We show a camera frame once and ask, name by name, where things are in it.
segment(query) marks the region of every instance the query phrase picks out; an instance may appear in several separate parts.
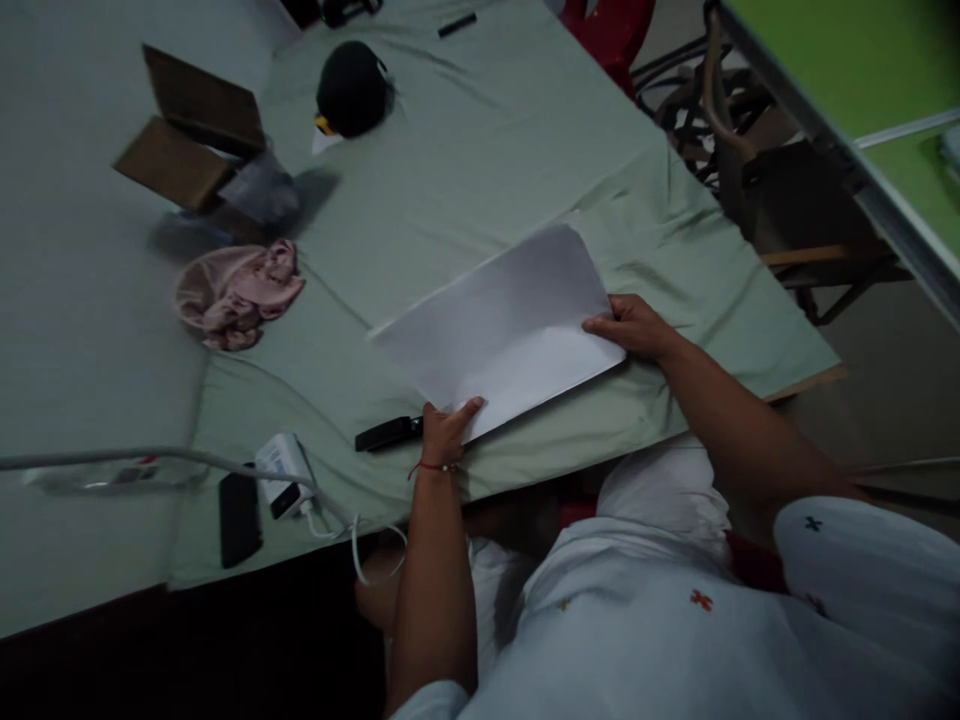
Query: red object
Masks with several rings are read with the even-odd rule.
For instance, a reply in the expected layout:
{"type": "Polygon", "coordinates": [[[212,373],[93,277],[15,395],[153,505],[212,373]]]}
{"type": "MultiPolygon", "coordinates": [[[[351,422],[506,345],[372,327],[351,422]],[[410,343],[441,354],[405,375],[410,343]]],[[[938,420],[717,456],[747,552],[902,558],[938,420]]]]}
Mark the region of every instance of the red object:
{"type": "Polygon", "coordinates": [[[413,477],[413,473],[416,472],[418,467],[426,468],[427,470],[456,470],[456,465],[428,465],[425,462],[418,462],[413,468],[407,473],[407,482],[410,482],[410,478],[413,477]]]}
{"type": "Polygon", "coordinates": [[[699,590],[695,589],[693,591],[693,595],[690,596],[690,602],[699,605],[707,612],[713,612],[713,600],[699,590]]]}
{"type": "Polygon", "coordinates": [[[656,0],[598,0],[589,17],[587,0],[567,0],[562,22],[584,50],[631,100],[636,99],[630,66],[640,52],[656,0]]]}
{"type": "MultiPolygon", "coordinates": [[[[580,520],[595,517],[596,514],[596,501],[561,501],[560,529],[563,530],[580,520]]],[[[743,581],[744,585],[754,590],[765,590],[781,595],[790,594],[787,583],[783,579],[783,562],[779,555],[729,530],[727,530],[727,545],[730,546],[730,569],[743,581]]],[[[817,602],[811,600],[817,612],[825,614],[822,612],[822,603],[817,605],[817,602]]]]}

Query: black hat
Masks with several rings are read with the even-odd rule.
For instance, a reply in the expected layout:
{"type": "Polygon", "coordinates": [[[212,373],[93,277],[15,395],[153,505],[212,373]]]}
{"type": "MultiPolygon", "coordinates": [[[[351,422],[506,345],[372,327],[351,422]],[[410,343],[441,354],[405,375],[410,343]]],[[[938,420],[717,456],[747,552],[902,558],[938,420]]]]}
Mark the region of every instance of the black hat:
{"type": "Polygon", "coordinates": [[[386,66],[359,40],[338,46],[327,58],[317,89],[317,111],[344,137],[375,127],[387,108],[386,66]]]}

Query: black marker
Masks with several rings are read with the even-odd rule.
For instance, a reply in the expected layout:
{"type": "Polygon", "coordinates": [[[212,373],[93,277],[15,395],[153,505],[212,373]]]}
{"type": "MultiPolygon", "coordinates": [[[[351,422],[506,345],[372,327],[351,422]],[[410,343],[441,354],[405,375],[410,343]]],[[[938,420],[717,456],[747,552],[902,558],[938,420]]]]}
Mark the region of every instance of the black marker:
{"type": "Polygon", "coordinates": [[[473,25],[476,21],[477,21],[477,14],[470,13],[466,17],[460,18],[459,20],[456,20],[450,23],[449,25],[444,25],[442,28],[437,30],[437,35],[439,35],[440,38],[443,39],[447,35],[452,35],[457,30],[462,30],[463,28],[467,27],[467,25],[473,25]]]}

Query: red string bracelet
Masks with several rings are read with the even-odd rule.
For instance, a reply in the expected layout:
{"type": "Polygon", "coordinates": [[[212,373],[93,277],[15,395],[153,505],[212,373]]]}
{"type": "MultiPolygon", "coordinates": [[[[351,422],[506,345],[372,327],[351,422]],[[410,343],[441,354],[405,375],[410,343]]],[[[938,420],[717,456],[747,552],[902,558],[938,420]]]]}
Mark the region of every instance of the red string bracelet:
{"type": "Polygon", "coordinates": [[[427,463],[421,460],[416,465],[413,466],[413,469],[407,474],[407,482],[410,482],[410,478],[413,477],[413,474],[417,471],[417,468],[425,468],[427,470],[439,470],[440,472],[452,472],[457,469],[456,465],[428,465],[427,463]]]}

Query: green board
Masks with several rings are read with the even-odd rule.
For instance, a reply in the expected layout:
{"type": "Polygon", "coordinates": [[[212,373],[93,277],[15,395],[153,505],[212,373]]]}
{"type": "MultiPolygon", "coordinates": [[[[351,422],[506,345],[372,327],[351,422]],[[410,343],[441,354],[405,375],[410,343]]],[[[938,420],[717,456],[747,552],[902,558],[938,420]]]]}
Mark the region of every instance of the green board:
{"type": "Polygon", "coordinates": [[[940,157],[940,135],[949,127],[908,135],[863,152],[944,244],[960,255],[960,183],[940,157]]]}
{"type": "Polygon", "coordinates": [[[727,0],[848,137],[960,107],[955,0],[727,0]]]}
{"type": "MultiPolygon", "coordinates": [[[[957,0],[725,0],[850,139],[960,107],[957,0]]],[[[939,156],[947,126],[863,151],[960,255],[960,188],[939,156]]]]}

